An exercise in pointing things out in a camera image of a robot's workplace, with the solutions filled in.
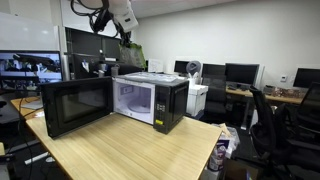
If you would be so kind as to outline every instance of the monitor screen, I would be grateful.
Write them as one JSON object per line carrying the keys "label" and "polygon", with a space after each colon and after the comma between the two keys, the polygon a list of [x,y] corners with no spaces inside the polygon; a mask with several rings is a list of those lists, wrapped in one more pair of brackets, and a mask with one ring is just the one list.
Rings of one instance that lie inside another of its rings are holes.
{"label": "monitor screen", "polygon": [[231,64],[226,63],[226,80],[238,84],[253,85],[258,74],[258,64]]}
{"label": "monitor screen", "polygon": [[186,74],[188,63],[189,61],[176,61],[174,65],[174,72]]}
{"label": "monitor screen", "polygon": [[309,88],[312,82],[320,82],[320,69],[298,68],[293,86]]}
{"label": "monitor screen", "polygon": [[203,64],[202,66],[202,76],[203,75],[224,75],[226,70],[225,65],[218,64]]}
{"label": "monitor screen", "polygon": [[58,51],[0,51],[1,88],[38,91],[39,83],[62,81]]}

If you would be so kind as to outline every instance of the box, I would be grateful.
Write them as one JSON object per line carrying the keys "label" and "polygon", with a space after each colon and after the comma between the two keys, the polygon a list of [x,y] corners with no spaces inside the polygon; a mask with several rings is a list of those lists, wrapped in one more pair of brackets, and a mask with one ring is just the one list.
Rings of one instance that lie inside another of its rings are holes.
{"label": "box", "polygon": [[201,110],[204,110],[208,86],[194,85],[189,87],[187,113],[196,116]]}
{"label": "box", "polygon": [[259,172],[256,168],[229,159],[225,168],[225,180],[256,180]]}
{"label": "box", "polygon": [[206,167],[202,171],[199,180],[218,180],[220,177],[220,171],[212,172]]}

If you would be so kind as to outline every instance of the microwave window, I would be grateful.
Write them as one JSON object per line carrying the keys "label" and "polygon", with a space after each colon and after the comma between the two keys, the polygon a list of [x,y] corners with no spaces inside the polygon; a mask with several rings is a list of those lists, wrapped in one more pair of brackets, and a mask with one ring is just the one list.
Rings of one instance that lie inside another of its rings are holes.
{"label": "microwave window", "polygon": [[83,116],[95,113],[106,107],[102,89],[80,91],[63,95],[62,109],[64,122],[68,123]]}

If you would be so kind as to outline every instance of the desk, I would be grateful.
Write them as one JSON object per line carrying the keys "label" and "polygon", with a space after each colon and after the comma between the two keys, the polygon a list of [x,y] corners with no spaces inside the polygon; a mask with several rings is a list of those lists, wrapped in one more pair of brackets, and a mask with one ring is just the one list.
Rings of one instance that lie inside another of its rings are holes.
{"label": "desk", "polygon": [[[36,101],[36,100],[39,100],[39,97],[27,97],[27,98],[23,98],[22,102],[21,102],[21,105],[23,104],[27,104],[29,102],[32,102],[32,101]],[[20,101],[21,99],[13,99],[11,100],[11,104],[19,111],[19,104],[20,104]],[[35,114],[37,112],[40,112],[40,111],[43,111],[43,109],[38,109],[37,111],[33,112],[34,110],[33,109],[28,109],[28,108],[21,108],[21,111],[19,112],[21,116],[25,116],[26,114],[29,114],[27,115],[26,117],[24,117],[26,120],[28,119],[32,119],[34,118]]]}
{"label": "desk", "polygon": [[[228,94],[252,97],[252,93],[249,90],[242,91],[240,89],[231,90],[227,88],[226,92]],[[272,100],[272,101],[279,101],[283,103],[291,103],[291,104],[300,104],[302,102],[302,98],[276,97],[276,96],[270,96],[270,95],[266,95],[266,99]]]}
{"label": "desk", "polygon": [[[245,96],[245,97],[252,97],[252,93],[249,90],[242,91],[240,89],[232,90],[226,88],[226,92],[228,94],[234,94],[234,95],[239,95],[239,96]],[[302,98],[288,98],[288,97],[275,97],[275,96],[270,96],[270,95],[265,95],[267,100],[271,101],[278,101],[282,103],[291,103],[291,104],[300,104],[302,102]],[[241,125],[241,129],[246,130],[247,129],[247,116],[248,116],[248,111],[249,111],[249,106],[251,103],[251,99],[247,100],[246,103],[246,109],[244,112],[244,117],[243,117],[243,123]]]}
{"label": "desk", "polygon": [[55,140],[43,117],[27,125],[72,179],[198,179],[221,134],[184,117],[165,135],[116,113]]}

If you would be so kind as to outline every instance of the black microwave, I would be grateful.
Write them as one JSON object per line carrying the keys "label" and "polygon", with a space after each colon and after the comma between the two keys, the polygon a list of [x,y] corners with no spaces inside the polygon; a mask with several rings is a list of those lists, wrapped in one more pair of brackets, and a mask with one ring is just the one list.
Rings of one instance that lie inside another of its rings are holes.
{"label": "black microwave", "polygon": [[110,77],[47,83],[40,88],[47,131],[52,138],[113,111]]}
{"label": "black microwave", "polygon": [[135,76],[41,84],[48,135],[58,137],[113,111],[169,133],[186,113],[189,81]]}

